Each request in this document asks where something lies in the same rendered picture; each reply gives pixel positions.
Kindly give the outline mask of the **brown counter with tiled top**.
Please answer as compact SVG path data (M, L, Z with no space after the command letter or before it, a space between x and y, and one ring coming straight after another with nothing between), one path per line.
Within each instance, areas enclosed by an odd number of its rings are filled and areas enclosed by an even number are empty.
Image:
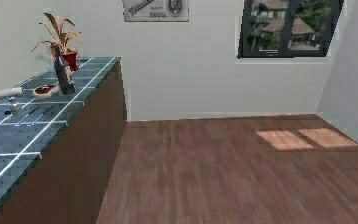
M0 100L0 224L95 224L127 120L121 60L84 57L75 93L37 99L48 69Z

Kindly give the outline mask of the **black framed window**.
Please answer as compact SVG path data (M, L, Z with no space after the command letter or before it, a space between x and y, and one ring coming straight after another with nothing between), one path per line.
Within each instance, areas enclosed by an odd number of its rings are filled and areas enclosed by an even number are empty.
M326 57L344 0L244 0L237 58Z

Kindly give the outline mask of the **grey framed wall picture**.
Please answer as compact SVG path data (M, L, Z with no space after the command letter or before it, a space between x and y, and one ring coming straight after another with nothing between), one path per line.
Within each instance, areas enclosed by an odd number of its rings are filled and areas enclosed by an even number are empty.
M125 22L188 22L189 0L122 0Z

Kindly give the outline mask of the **dry plant in red pot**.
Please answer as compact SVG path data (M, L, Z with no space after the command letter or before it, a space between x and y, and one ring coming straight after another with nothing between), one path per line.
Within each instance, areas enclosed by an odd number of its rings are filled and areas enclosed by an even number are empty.
M76 48L70 47L69 42L74 41L78 44L81 44L82 41L79 39L77 31L64 29L65 24L75 26L74 22L67 17L55 18L51 13L48 12L45 12L44 16L48 19L49 23L52 26L52 29L50 29L43 22L41 22L41 25L43 25L45 29L48 31L48 33L51 36L51 39L40 40L33 47L32 51L34 51L38 46L42 44L46 44L46 43L49 43L50 45L56 44L59 47L61 56L66 61L70 71L71 72L77 71L78 50Z

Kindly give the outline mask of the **red t bone steak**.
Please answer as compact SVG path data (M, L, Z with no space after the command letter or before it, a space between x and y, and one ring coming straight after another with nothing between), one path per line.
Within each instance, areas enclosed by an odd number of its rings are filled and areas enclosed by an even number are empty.
M47 99L52 97L58 91L59 91L59 87L57 85L54 84L43 85L33 90L33 96L36 99Z

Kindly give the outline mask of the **white paper towel roll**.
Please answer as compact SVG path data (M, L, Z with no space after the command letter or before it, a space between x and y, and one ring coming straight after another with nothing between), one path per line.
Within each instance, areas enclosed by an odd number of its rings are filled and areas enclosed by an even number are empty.
M23 95L23 89L21 87L0 90L0 99L21 95Z

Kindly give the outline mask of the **small grey shaker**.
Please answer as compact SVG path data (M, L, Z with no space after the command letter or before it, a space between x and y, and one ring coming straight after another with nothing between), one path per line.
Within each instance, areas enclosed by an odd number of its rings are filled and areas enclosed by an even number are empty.
M21 105L20 103L16 100L15 97L9 97L8 101L10 102L10 111L12 114L16 115L20 112L21 110Z

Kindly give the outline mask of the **dark wine bottle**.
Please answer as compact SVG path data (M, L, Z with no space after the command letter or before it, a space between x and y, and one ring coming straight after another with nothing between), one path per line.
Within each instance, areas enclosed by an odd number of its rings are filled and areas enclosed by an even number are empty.
M63 58L59 45L56 42L51 44L54 52L54 70L58 79L59 87L64 95L70 95L75 92L75 86L69 81L65 67L68 65Z

